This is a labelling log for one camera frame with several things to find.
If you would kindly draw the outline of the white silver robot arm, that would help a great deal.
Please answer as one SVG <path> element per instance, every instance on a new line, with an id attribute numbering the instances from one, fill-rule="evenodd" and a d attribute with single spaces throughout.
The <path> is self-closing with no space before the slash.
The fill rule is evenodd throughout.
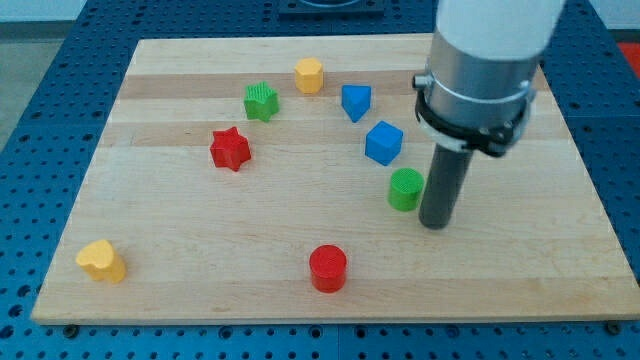
<path id="1" fill-rule="evenodd" d="M 536 95 L 533 78 L 564 0 L 440 0 L 415 115 L 434 141 L 419 210 L 423 226 L 451 219 L 475 152 L 502 157 L 519 141 Z"/>

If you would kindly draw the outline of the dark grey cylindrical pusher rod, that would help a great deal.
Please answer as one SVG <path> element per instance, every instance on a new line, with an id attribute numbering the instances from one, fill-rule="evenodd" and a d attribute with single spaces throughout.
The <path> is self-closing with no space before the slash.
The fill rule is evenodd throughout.
<path id="1" fill-rule="evenodd" d="M 440 230 L 449 224 L 472 156 L 435 146 L 419 210 L 423 226 Z"/>

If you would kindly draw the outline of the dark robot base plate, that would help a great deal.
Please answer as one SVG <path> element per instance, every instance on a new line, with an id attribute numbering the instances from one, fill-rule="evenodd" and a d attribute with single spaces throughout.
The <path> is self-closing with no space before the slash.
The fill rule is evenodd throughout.
<path id="1" fill-rule="evenodd" d="M 384 0 L 280 0 L 278 2 L 278 17 L 280 19 L 304 16 L 378 16 L 382 15 L 384 10 Z"/>

